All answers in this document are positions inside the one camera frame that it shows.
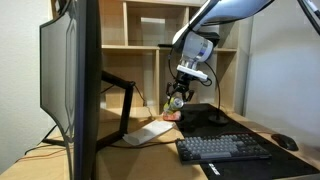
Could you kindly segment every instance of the white wall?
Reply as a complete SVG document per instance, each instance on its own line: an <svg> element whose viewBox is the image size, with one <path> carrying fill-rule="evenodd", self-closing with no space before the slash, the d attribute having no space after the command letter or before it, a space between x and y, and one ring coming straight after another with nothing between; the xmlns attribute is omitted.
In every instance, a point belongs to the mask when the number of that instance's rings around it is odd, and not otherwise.
<svg viewBox="0 0 320 180"><path fill-rule="evenodd" d="M0 1L0 174L52 127L40 111L39 25L48 2Z"/></svg>
<svg viewBox="0 0 320 180"><path fill-rule="evenodd" d="M254 17L248 74L245 116L320 147L320 37L296 1Z"/></svg>

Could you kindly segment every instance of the wooden shelving unit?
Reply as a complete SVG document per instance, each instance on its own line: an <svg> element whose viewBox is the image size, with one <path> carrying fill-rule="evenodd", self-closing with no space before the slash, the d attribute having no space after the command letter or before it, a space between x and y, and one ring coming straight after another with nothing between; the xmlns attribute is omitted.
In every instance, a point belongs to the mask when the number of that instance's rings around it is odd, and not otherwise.
<svg viewBox="0 0 320 180"><path fill-rule="evenodd" d="M165 86L172 82L167 56L170 48L157 45L171 44L174 34L185 25L202 3L178 0L100 0L103 69L128 81L135 81L148 106L156 115L162 112L166 101ZM221 40L214 55L207 62L215 69L221 87L221 105L232 111L237 99L236 79L239 57L239 23L221 25ZM180 54L174 53L171 68L176 73ZM201 68L215 78L205 64ZM190 103L211 103L217 100L216 88L203 87L193 82L195 95ZM106 95L106 109L113 111L122 106L123 91L110 89ZM132 107L145 111L137 91Z"/></svg>

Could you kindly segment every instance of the white paper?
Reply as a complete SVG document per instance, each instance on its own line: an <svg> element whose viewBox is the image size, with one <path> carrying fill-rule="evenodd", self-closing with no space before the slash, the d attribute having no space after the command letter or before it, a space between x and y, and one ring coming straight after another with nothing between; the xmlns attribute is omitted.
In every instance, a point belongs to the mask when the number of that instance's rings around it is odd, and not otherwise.
<svg viewBox="0 0 320 180"><path fill-rule="evenodd" d="M170 130L171 128L173 128L173 126L174 126L174 123L155 120L143 126L141 129L137 131L134 131L129 134L125 134L123 136L123 139L129 144L137 146Z"/></svg>

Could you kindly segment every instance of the computer monitor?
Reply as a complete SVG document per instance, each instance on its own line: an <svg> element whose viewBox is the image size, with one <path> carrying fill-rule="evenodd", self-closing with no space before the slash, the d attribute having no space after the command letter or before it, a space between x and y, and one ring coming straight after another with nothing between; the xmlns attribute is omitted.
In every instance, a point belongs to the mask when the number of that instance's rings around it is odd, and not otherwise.
<svg viewBox="0 0 320 180"><path fill-rule="evenodd" d="M100 111L98 0L59 0L58 16L40 26L40 107L55 121L70 179L90 179Z"/></svg>

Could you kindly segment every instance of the desk surface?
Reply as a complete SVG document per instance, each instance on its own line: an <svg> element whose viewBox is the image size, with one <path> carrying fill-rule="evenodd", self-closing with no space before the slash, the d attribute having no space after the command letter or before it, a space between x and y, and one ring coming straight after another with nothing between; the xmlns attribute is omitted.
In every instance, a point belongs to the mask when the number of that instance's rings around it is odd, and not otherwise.
<svg viewBox="0 0 320 180"><path fill-rule="evenodd" d="M248 121L237 114L228 114L234 120L255 132L270 132L257 123ZM129 131L138 129L151 122L150 120L130 121ZM103 137L111 129L114 129L115 121L102 122L99 137ZM274 142L269 134L260 134L264 138ZM177 127L165 134L156 137L152 142L167 142L182 138ZM123 140L116 145L127 146ZM297 152L289 153L299 157L312 166L320 169L320 153L310 147L298 143ZM34 150L28 156L47 155L57 152L59 147L47 147ZM0 176L2 179L68 179L68 163L66 152L61 151L48 157L22 159ZM199 165L182 166L178 159L175 144L158 145L144 149L119 149L107 147L97 154L98 179L207 179ZM290 179L320 179L320 175L295 177Z"/></svg>

